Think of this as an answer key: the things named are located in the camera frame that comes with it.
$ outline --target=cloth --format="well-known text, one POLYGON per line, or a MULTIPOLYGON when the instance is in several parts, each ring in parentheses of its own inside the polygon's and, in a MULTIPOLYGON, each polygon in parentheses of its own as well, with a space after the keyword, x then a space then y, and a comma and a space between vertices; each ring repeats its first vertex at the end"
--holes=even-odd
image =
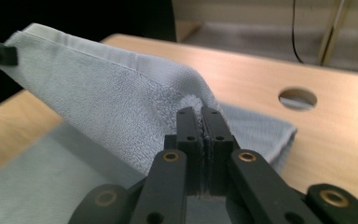
MULTIPOLYGON (((163 149, 164 135, 175 134, 177 110, 187 106, 199 119, 203 105, 222 112, 240 146, 259 152, 278 172, 296 134, 284 120, 217 102, 201 75, 183 64, 36 23, 6 45, 17 48, 19 65, 0 68, 65 123, 0 171, 0 223, 66 223, 92 188, 134 184, 163 149), (74 148, 83 156, 74 156, 74 148)), ((187 207, 203 206, 203 214, 223 212, 227 220, 219 200, 190 199, 187 207)), ((188 223, 199 217, 225 223, 197 212, 188 223)))

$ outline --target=gray towel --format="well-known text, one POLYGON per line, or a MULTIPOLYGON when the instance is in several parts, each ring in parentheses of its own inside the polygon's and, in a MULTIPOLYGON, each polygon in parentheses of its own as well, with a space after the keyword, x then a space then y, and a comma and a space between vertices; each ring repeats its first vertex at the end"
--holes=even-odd
MULTIPOLYGON (((176 111, 187 106, 193 106, 199 117, 203 105, 221 111, 240 146, 258 151, 277 171, 296 134, 296 127, 284 120, 217 102, 200 74, 183 64, 40 24, 15 33, 6 45, 18 49, 19 65, 0 68, 62 115, 71 128, 58 130, 67 144, 59 144, 56 138, 49 144, 51 136, 47 135, 0 171, 0 223, 65 223, 91 186, 103 182, 126 185, 127 175, 146 175, 154 156, 163 149, 164 135, 175 133, 176 111), (88 156, 74 157, 65 151, 77 145, 71 142, 73 132, 95 144, 85 149, 88 156), (116 159, 109 163, 106 158, 110 157, 101 154, 116 159), (96 163, 104 160, 102 170, 88 168, 84 160, 91 155, 96 163), (59 187, 49 188, 53 183, 59 187), (61 197, 42 200, 49 194, 61 197)), ((224 211, 221 202, 209 203, 193 200, 188 207, 205 206, 205 215, 216 214, 216 209, 224 211)), ((195 212, 187 220, 200 223, 197 218, 195 212)), ((213 220, 208 223, 222 223, 213 220)))

